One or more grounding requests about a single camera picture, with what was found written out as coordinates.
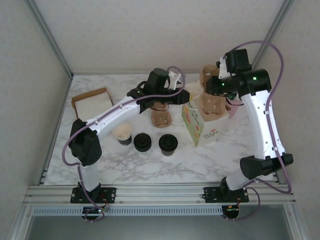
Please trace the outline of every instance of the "black cup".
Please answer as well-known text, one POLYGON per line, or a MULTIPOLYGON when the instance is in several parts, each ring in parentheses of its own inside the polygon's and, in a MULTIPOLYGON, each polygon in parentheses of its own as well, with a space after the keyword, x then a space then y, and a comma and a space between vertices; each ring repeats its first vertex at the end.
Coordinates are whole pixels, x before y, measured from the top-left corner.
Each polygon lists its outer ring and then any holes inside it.
POLYGON ((164 156, 170 157, 178 146, 178 140, 171 134, 165 134, 159 139, 159 147, 164 156))

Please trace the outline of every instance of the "paper cup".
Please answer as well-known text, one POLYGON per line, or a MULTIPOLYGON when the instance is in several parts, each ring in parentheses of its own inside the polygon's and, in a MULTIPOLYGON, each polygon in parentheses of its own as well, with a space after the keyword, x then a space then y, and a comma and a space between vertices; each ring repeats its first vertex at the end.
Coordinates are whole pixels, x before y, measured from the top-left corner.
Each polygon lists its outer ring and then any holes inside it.
POLYGON ((119 141, 123 146, 127 146, 131 143, 131 126, 129 123, 124 122, 112 130, 113 136, 119 141))
POLYGON ((242 106, 243 103, 242 103, 242 101, 234 101, 234 100, 228 99, 225 101, 225 105, 226 105, 225 109, 229 113, 229 118, 232 118, 236 114, 239 106, 242 106))

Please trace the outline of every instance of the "pink cup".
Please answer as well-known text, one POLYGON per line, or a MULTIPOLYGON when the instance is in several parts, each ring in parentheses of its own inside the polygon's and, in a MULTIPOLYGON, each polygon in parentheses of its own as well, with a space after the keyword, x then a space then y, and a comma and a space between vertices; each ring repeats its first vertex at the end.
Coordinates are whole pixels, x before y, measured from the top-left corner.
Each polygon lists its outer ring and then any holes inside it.
POLYGON ((239 106, 242 106, 242 101, 234 101, 230 99, 225 99, 225 108, 229 113, 229 118, 232 118, 235 114, 239 106))

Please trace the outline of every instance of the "cable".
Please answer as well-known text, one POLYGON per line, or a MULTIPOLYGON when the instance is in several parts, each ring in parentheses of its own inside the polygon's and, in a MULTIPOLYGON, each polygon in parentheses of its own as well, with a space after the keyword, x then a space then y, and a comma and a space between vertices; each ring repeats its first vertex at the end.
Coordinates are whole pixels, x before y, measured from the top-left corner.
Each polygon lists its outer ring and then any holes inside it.
MULTIPOLYGON (((132 99, 132 100, 129 100, 129 101, 126 101, 122 104, 122 107, 123 106, 126 106, 130 103, 134 103, 134 102, 137 102, 137 101, 140 101, 140 100, 143 100, 143 99, 149 99, 149 98, 170 98, 170 97, 174 97, 175 95, 178 95, 179 93, 181 93, 186 85, 186 75, 181 71, 180 68, 176 67, 176 66, 170 66, 167 68, 167 72, 169 72, 170 69, 176 69, 182 76, 182 87, 175 93, 173 94, 168 94, 168 95, 160 95, 160 94, 153 94, 153 95, 147 95, 147 96, 142 96, 142 97, 139 97, 139 98, 136 98, 136 99, 132 99)), ((83 181, 83 177, 82 177, 82 174, 81 174, 81 171, 80 171, 80 163, 79 162, 74 162, 74 163, 69 163, 67 162, 66 160, 66 150, 67 150, 67 147, 69 145, 69 143, 79 134, 81 133, 83 130, 93 126, 94 124, 96 124, 96 122, 100 122, 101 120, 103 120, 105 117, 107 117, 108 115, 110 115, 111 113, 115 112, 116 110, 118 110, 119 108, 121 108, 120 105, 116 106, 115 108, 112 108, 110 109, 110 111, 106 112, 104 115, 102 115, 101 117, 99 117, 96 121, 93 121, 91 123, 89 123, 88 125, 86 126, 83 126, 82 128, 80 128, 78 131, 76 131, 67 141, 66 143, 64 144, 63 146, 63 149, 62 149, 62 161, 64 162, 65 165, 69 166, 69 167, 72 167, 72 166, 77 166, 77 170, 78 170, 78 174, 79 174, 79 179, 80 179, 80 184, 81 184, 81 187, 83 189, 83 192, 86 196, 86 198, 89 200, 89 202, 91 204, 93 204, 95 207, 89 209, 85 215, 84 215, 84 219, 85 221, 87 222, 88 219, 87 219, 87 215, 89 212, 91 212, 93 209, 101 209, 100 206, 98 206, 88 195, 87 193, 87 190, 85 188, 85 185, 84 185, 84 181, 83 181)), ((97 219, 94 219, 94 220, 90 220, 91 223, 94 223, 94 222, 98 222, 100 220, 102 220, 104 217, 105 217, 105 213, 103 210, 101 210, 101 213, 102 213, 102 217, 100 218, 97 218, 97 219)))
POLYGON ((244 105, 243 103, 242 104, 232 104, 227 97, 225 98, 225 101, 231 106, 243 106, 244 105))
POLYGON ((142 81, 142 82, 140 82, 139 84, 138 84, 138 86, 136 86, 137 88, 141 88, 141 86, 143 85, 143 84, 145 84, 147 81, 142 81))
POLYGON ((259 193, 257 190, 255 190, 253 187, 247 187, 246 189, 251 189, 255 192, 256 196, 258 197, 258 206, 256 207, 255 211, 250 213, 249 215, 247 216, 243 216, 243 217, 239 217, 239 218, 232 218, 233 221, 241 221, 241 220, 245 220, 245 219, 248 219, 248 218, 251 218, 253 215, 257 214, 257 212, 259 211, 260 209, 260 206, 261 206, 261 200, 260 200, 260 196, 259 196, 259 193))
POLYGON ((185 105, 188 109, 195 110, 195 111, 199 111, 199 109, 197 109, 197 108, 189 107, 186 103, 185 103, 184 105, 185 105))
POLYGON ((166 112, 169 110, 169 104, 166 104, 166 109, 165 110, 160 110, 160 109, 155 109, 153 108, 152 106, 150 107, 152 110, 155 110, 155 111, 159 111, 159 112, 166 112))

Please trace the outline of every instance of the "black mounting plate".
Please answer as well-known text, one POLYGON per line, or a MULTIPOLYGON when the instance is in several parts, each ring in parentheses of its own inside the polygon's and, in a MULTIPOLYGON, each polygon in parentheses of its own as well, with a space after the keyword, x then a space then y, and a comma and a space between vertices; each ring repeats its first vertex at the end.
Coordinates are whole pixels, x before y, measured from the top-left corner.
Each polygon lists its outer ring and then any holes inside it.
MULTIPOLYGON (((114 204, 116 199, 116 191, 117 189, 115 187, 100 187, 99 184, 96 189, 87 193, 96 204, 105 204, 106 202, 108 204, 114 204)), ((80 183, 78 183, 77 187, 72 189, 70 203, 90 204, 80 183)))
POLYGON ((248 203, 248 192, 247 190, 239 189, 236 191, 232 191, 232 196, 228 199, 223 198, 223 194, 221 192, 220 187, 218 186, 207 186, 203 188, 204 194, 202 198, 205 200, 206 204, 212 203, 248 203))

